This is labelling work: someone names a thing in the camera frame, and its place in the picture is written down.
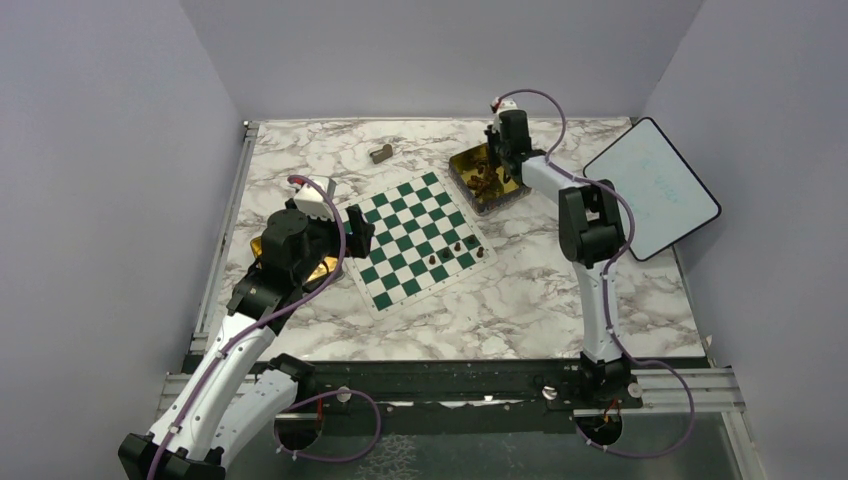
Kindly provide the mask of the gold tin with white pieces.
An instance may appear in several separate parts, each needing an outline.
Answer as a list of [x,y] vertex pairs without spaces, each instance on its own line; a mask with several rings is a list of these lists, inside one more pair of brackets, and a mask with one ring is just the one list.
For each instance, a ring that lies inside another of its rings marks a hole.
[[[262,255],[261,238],[255,237],[249,242],[251,252],[256,260]],[[307,284],[320,284],[336,268],[338,259],[336,257],[325,257],[321,264],[316,267],[307,279]]]

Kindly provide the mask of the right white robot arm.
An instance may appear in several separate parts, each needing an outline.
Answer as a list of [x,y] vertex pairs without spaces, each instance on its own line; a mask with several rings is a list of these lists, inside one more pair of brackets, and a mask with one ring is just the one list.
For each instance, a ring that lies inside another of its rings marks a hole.
[[630,378],[617,342],[614,282],[625,233],[613,185],[576,176],[533,148],[527,113],[514,106],[494,110],[486,136],[490,162],[558,208],[559,246],[577,275],[584,324],[576,391],[585,404],[600,407]]

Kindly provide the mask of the small grey tan clip device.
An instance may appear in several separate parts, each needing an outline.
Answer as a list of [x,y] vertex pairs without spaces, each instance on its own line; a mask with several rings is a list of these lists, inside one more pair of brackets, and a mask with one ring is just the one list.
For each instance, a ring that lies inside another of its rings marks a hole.
[[368,155],[372,163],[377,165],[390,159],[394,155],[394,148],[391,144],[384,144],[381,147],[370,151]]

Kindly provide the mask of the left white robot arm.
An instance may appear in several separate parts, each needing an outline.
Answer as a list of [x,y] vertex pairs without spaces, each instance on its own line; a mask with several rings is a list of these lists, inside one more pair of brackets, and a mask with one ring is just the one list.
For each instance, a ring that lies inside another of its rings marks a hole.
[[357,206],[348,221],[311,218],[292,202],[273,213],[261,252],[235,285],[213,345],[170,408],[145,434],[118,450],[130,479],[222,479],[239,451],[285,410],[306,408],[319,429],[324,395],[314,368],[288,354],[272,359],[256,383],[237,393],[259,356],[294,311],[315,297],[312,274],[327,259],[365,258],[375,232]]

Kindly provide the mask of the black metal base frame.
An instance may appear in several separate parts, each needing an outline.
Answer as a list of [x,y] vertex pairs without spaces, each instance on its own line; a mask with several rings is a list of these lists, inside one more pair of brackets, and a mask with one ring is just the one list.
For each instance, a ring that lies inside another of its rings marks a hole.
[[295,381],[291,413],[260,413],[261,426],[295,436],[582,433],[617,441],[638,416],[742,412],[734,373],[676,359],[635,367],[613,387],[590,389],[574,360],[260,362],[235,379],[232,405],[280,392],[274,370]]

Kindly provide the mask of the green white chess board mat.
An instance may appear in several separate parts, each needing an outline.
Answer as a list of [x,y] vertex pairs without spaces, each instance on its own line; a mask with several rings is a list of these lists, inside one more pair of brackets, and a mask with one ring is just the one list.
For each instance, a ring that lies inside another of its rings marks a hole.
[[[370,255],[345,263],[372,318],[383,319],[497,262],[484,236],[448,179],[436,171],[379,187],[346,203],[358,205],[368,223],[375,225]],[[469,248],[466,239],[475,236]],[[453,250],[462,243],[459,252]],[[485,249],[476,257],[479,247]],[[452,257],[443,259],[449,248]],[[435,255],[437,263],[428,264]]]

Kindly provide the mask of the small whiteboard tablet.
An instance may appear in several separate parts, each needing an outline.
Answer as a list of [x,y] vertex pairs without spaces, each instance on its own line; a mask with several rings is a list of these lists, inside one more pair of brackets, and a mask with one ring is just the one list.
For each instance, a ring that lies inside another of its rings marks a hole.
[[630,206],[635,235],[629,247],[647,261],[717,219],[722,206],[660,126],[639,119],[583,169],[609,180]]

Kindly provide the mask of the gold tin with dark pieces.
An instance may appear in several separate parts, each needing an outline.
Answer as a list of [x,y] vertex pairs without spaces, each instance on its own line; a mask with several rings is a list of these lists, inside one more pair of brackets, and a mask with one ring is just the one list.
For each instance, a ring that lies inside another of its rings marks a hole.
[[474,213],[485,216],[502,209],[531,193],[508,177],[502,166],[494,167],[489,148],[480,144],[453,155],[448,160],[448,173]]

